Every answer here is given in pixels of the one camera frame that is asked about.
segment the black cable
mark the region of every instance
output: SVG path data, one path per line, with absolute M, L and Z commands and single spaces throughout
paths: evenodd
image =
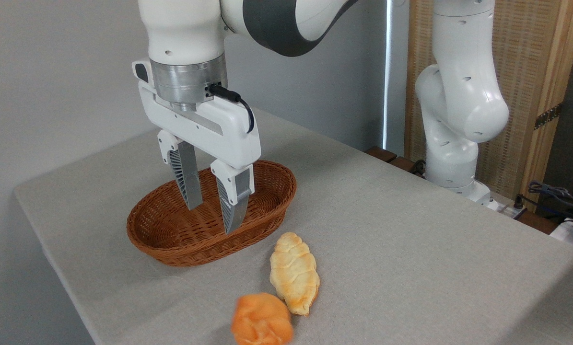
M 573 196 L 565 188 L 543 184 L 539 181 L 531 181 L 527 187 L 528 192 L 532 194 L 547 195 L 563 205 L 573 206 Z
M 532 199 L 527 198 L 525 195 L 523 194 L 517 194 L 517 197 L 525 199 L 526 201 L 529 201 L 530 203 L 532 203 L 533 205 L 536 205 L 538 207 L 540 207 L 541 209 L 547 211 L 547 212 L 551 212 L 554 214 L 558 214 L 560 216 L 564 216 L 565 218 L 572 218 L 573 219 L 573 214 L 569 213 L 569 212 L 564 212 L 564 211 L 560 211 L 560 210 L 555 210 L 555 209 L 551 209 L 548 208 L 544 205 L 541 205 L 540 203 L 536 203 L 536 201 L 533 201 Z
M 252 111 L 252 108 L 249 105 L 247 105 L 247 103 L 244 100 L 242 100 L 242 97 L 240 96 L 240 94 L 238 94 L 237 92 L 228 90 L 225 87 L 221 87 L 218 84 L 210 85 L 207 90 L 209 92 L 211 92 L 214 96 L 224 98 L 225 100 L 231 101 L 233 103 L 242 103 L 244 108 L 246 108 L 246 110 L 247 110 L 248 121 L 250 123 L 250 127 L 248 128 L 248 131 L 246 132 L 246 134 L 250 133 L 254 129 L 254 113 Z
M 544 203 L 547 200 L 559 200 L 559 201 L 562 201 L 563 205 L 573 206 L 573 199 L 571 199 L 571 198 L 567 198 L 565 196 L 558 196 L 558 195 L 553 196 L 553 195 L 548 195 L 548 194 L 544 194 L 544 193 L 541 193 L 540 195 L 545 196 L 544 199 L 540 200 L 540 205 L 544 205 Z
M 242 100 L 242 98 L 240 98 L 240 103 L 242 103 L 242 105 L 246 108 L 246 110 L 248 111 L 248 117 L 249 117 L 249 121 L 250 121 L 250 128 L 248 129 L 247 133 L 250 133 L 253 129 L 254 129 L 254 113 L 252 112 L 252 108 L 247 105 L 247 103 Z

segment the table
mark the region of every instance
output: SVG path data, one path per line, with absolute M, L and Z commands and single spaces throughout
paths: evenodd
M 294 345 L 573 344 L 573 247 L 363 152 L 262 111 L 262 159 L 299 189 L 282 226 L 221 260 L 172 268 L 136 249 L 126 218 L 173 179 L 155 133 L 16 187 L 98 344 L 234 344 L 235 300 L 275 293 L 269 256 L 294 231 L 321 288 Z M 198 152 L 199 168 L 211 157 Z

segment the metal hinge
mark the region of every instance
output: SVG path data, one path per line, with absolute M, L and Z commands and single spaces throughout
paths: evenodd
M 563 103 L 557 104 L 552 109 L 545 111 L 544 114 L 541 114 L 538 117 L 536 117 L 536 126 L 534 127 L 534 129 L 542 127 L 543 125 L 546 124 L 546 122 L 550 122 L 551 120 L 559 116 L 561 114 L 562 108 L 563 108 Z

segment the wooden panel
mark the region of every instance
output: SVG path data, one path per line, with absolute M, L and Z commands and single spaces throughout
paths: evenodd
M 529 211 L 525 211 L 517 220 L 545 234 L 551 234 L 557 228 L 557 223 Z
M 368 155 L 370 155 L 372 157 L 376 157 L 379 160 L 385 161 L 387 163 L 398 157 L 395 153 L 392 153 L 391 151 L 383 150 L 378 146 L 372 147 L 371 149 L 365 151 L 365 153 L 367 153 Z
M 415 164 L 413 161 L 409 159 L 405 159 L 403 157 L 397 157 L 389 162 L 392 166 L 397 166 L 401 170 L 406 170 L 407 172 L 411 173 L 414 171 Z
M 433 1 L 411 0 L 405 156 L 424 159 L 425 140 L 416 77 L 434 62 Z M 506 129 L 480 145 L 477 179 L 508 198 L 524 176 L 545 170 L 554 127 L 534 133 L 536 117 L 560 103 L 573 59 L 573 0 L 497 1 L 493 54 L 502 94 L 510 109 Z

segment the wicker basket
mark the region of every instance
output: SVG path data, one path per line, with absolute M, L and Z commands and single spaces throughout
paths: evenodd
M 216 177 L 199 172 L 203 204 L 188 210 L 175 181 L 146 195 L 127 220 L 129 239 L 140 251 L 169 266 L 207 264 L 252 245 L 282 224 L 295 196 L 293 173 L 270 161 L 254 163 L 255 193 L 246 218 L 228 236 L 224 233 Z

